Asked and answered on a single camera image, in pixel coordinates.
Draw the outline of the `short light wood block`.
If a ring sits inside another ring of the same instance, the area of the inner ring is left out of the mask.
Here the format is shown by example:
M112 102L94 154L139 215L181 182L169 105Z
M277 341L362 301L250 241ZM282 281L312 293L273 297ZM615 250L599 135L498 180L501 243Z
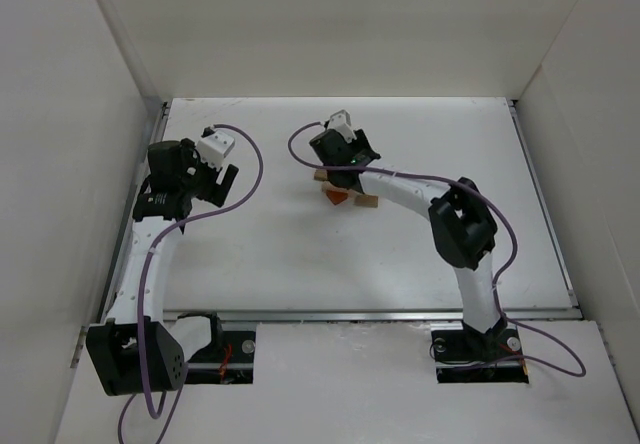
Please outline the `short light wood block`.
M316 170L313 179L318 182L326 182L328 180L327 173L324 170Z

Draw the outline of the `orange triangular wood block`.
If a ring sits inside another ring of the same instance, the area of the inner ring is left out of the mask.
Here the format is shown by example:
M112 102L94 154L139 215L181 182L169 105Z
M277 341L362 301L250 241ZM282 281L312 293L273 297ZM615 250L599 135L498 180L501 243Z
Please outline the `orange triangular wood block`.
M350 198L350 195L348 192L340 191L340 190L329 189L329 190L325 190L324 194L334 206L337 206L347 201Z

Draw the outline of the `tan wood block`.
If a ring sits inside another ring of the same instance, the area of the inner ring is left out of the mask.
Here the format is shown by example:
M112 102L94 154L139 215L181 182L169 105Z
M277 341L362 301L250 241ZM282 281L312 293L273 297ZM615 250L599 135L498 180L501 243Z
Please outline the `tan wood block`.
M372 195L357 195L353 202L355 206L362 208L376 209L379 207L379 198Z

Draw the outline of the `long light wood block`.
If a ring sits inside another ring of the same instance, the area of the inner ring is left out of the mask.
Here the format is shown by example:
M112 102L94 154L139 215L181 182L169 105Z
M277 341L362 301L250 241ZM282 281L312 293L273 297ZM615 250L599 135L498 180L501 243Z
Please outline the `long light wood block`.
M333 186L329 181L324 181L321 183L321 189L323 192L335 191L336 187Z

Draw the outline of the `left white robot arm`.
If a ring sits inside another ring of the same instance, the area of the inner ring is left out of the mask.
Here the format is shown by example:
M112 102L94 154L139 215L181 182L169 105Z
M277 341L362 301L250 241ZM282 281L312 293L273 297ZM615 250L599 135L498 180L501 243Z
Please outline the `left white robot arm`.
M103 323L89 328L86 346L109 396L174 391L187 363L219 339L216 314L186 313L163 322L169 265L185 231L193 200L222 207L238 174L225 158L235 140L223 131L149 146L149 173L132 212L132 240L124 275Z

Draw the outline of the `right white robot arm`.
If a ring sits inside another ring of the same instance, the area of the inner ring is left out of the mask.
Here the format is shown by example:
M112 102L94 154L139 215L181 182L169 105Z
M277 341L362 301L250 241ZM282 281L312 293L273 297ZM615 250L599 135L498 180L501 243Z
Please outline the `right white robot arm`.
M389 200L426 218L438 255L453 267L463 304L463 336L467 350L461 361L497 357L498 337L506 321L496 307L492 251L497 224L481 199L467 192L473 181L461 178L444 188L425 180L403 178L392 171L369 168L380 159L364 132L344 137L327 128L310 140L336 187Z

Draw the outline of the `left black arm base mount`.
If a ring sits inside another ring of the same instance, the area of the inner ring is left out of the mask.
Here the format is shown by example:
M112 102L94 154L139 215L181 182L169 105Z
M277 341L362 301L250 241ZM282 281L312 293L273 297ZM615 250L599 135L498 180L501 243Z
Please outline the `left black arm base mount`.
M224 324L215 314L212 318L212 340L190 358L186 384L252 384L256 328L241 324Z

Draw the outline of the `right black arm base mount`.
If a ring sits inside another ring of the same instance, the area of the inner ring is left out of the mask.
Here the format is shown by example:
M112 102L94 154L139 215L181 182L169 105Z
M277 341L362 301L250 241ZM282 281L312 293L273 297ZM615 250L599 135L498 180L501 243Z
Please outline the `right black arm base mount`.
M528 384L519 333L513 326L481 335L466 327L431 331L430 356L439 384Z

